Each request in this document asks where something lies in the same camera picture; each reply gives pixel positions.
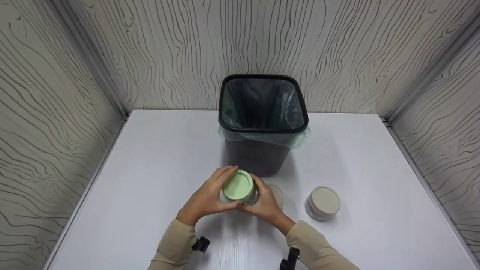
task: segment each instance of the tripod clamp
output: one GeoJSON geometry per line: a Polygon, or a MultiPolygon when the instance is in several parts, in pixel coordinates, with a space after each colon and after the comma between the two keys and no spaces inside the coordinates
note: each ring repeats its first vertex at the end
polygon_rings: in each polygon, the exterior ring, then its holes
{"type": "Polygon", "coordinates": [[[296,247],[291,247],[287,259],[282,259],[280,262],[280,270],[295,270],[299,257],[300,250],[296,247]]]}
{"type": "Polygon", "coordinates": [[[201,252],[205,253],[209,245],[210,245],[210,240],[202,236],[200,237],[200,239],[197,238],[197,241],[195,242],[195,244],[192,245],[192,249],[194,251],[200,250],[201,252]]]}

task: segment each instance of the sleeve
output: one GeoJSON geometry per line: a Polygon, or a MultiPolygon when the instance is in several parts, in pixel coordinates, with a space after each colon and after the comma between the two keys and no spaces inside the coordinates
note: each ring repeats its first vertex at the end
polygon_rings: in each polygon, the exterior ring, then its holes
{"type": "Polygon", "coordinates": [[[185,269],[195,242],[195,228],[173,220],[163,234],[148,270],[185,269]]]}
{"type": "Polygon", "coordinates": [[[300,261],[310,270],[359,270],[330,246],[323,234],[304,221],[290,229],[287,243],[300,250],[300,261]]]}

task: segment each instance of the black trash can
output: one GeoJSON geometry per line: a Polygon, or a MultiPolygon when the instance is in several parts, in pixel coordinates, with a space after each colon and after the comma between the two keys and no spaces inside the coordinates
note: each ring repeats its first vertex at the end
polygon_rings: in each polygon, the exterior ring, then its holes
{"type": "Polygon", "coordinates": [[[289,76],[234,74],[223,80],[218,111],[229,165],[261,177],[282,167],[308,133],[300,86],[289,76]]]}

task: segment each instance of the transparent lid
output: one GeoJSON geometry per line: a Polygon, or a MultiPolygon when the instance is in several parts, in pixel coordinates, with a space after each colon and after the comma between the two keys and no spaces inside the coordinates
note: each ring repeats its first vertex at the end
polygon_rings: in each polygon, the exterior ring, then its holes
{"type": "Polygon", "coordinates": [[[273,195],[275,196],[275,200],[276,200],[276,203],[278,204],[278,206],[280,208],[283,207],[283,192],[282,190],[277,187],[276,185],[268,185],[271,189],[272,189],[272,192],[273,192],[273,195]]]}
{"type": "Polygon", "coordinates": [[[319,186],[312,191],[312,203],[316,211],[326,214],[335,214],[340,209],[340,197],[327,186],[319,186]]]}
{"type": "Polygon", "coordinates": [[[230,201],[244,201],[252,195],[253,190],[253,179],[248,172],[243,170],[238,170],[230,175],[222,187],[223,195],[230,201]]]}

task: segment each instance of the white table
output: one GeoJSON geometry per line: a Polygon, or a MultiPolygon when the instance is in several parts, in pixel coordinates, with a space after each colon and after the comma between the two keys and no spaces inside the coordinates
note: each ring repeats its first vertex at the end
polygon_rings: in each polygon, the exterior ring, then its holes
{"type": "MultiPolygon", "coordinates": [[[[475,269],[376,114],[309,116],[308,141],[265,179],[283,190],[286,214],[364,270],[475,269]],[[318,185],[341,197],[335,220],[305,212],[318,185]]],[[[217,111],[135,110],[49,269],[146,269],[178,209],[225,160],[216,119],[217,111]]],[[[203,218],[200,235],[212,243],[190,269],[273,270],[288,254],[280,232],[240,212],[203,218]]]]}

